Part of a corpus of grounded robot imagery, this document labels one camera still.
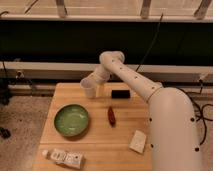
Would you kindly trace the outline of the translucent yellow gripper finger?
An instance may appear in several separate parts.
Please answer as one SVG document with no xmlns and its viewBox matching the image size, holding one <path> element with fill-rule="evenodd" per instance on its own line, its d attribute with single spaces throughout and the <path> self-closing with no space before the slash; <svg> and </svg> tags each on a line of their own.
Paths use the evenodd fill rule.
<svg viewBox="0 0 213 171">
<path fill-rule="evenodd" d="M 98 85 L 97 86 L 97 89 L 96 89 L 96 97 L 99 98 L 99 97 L 102 97 L 104 94 L 104 85 Z"/>
</svg>

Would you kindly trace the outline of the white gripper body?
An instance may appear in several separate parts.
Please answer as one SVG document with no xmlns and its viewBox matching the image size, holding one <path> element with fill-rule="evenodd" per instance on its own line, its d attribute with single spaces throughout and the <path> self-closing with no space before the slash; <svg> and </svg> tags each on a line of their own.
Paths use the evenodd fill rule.
<svg viewBox="0 0 213 171">
<path fill-rule="evenodd" d="M 110 72 L 107 69 L 105 69 L 102 65 L 99 65 L 89 75 L 89 78 L 95 84 L 104 84 L 110 79 Z"/>
</svg>

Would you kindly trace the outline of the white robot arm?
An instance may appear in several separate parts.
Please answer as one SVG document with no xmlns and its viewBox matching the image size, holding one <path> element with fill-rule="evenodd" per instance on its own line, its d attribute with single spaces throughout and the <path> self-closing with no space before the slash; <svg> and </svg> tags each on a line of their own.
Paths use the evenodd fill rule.
<svg viewBox="0 0 213 171">
<path fill-rule="evenodd" d="M 116 74 L 148 103 L 152 171 L 202 171 L 195 112 L 181 90 L 163 87 L 124 65 L 121 51 L 105 51 L 92 73 L 96 83 Z"/>
</svg>

